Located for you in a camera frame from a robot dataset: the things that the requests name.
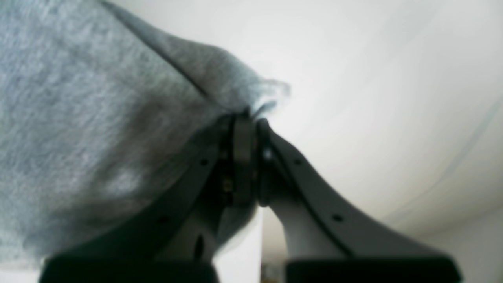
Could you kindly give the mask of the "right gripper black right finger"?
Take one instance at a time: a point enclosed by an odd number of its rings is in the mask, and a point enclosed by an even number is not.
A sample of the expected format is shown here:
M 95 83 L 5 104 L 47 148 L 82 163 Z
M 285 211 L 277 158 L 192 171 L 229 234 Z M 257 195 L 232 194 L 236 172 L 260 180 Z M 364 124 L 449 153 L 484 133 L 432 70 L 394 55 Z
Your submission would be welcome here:
M 256 190 L 281 222 L 289 259 L 285 283 L 459 283 L 446 253 L 372 219 L 332 188 L 302 153 L 255 126 Z

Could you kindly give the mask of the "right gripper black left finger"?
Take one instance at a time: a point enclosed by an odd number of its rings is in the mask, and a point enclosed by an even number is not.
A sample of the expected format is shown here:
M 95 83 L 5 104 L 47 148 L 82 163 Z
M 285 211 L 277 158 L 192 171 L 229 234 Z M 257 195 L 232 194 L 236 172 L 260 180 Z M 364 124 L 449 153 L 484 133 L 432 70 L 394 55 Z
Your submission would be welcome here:
M 48 261 L 41 283 L 218 283 L 212 260 L 224 220 L 257 207 L 254 121 L 233 115 L 218 139 L 159 199 Z

